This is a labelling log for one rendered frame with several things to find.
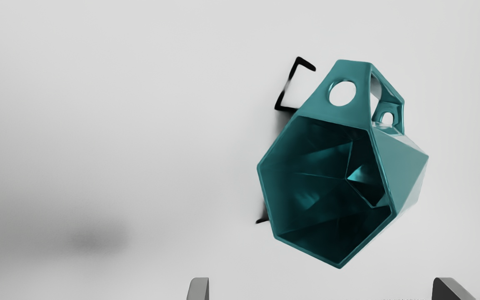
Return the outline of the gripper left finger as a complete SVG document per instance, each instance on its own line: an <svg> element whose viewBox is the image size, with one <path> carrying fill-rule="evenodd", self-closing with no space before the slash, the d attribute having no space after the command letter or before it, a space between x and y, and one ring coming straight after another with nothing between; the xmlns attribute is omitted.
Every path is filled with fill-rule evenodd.
<svg viewBox="0 0 480 300"><path fill-rule="evenodd" d="M195 277L189 285L187 300L210 300L209 279L207 277Z"/></svg>

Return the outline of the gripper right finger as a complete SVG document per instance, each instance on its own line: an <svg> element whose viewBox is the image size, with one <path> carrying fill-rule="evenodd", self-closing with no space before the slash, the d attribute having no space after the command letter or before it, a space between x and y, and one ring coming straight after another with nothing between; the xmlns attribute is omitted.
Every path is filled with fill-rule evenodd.
<svg viewBox="0 0 480 300"><path fill-rule="evenodd" d="M436 277L432 287L432 300L476 300L452 277Z"/></svg>

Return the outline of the teal faceted mug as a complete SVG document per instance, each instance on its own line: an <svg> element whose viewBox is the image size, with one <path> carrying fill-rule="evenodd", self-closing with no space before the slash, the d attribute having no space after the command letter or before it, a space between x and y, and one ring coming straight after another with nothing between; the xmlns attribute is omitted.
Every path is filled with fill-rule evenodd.
<svg viewBox="0 0 480 300"><path fill-rule="evenodd" d="M420 195L429 156L369 62L337 60L257 165L275 239L342 268Z"/></svg>

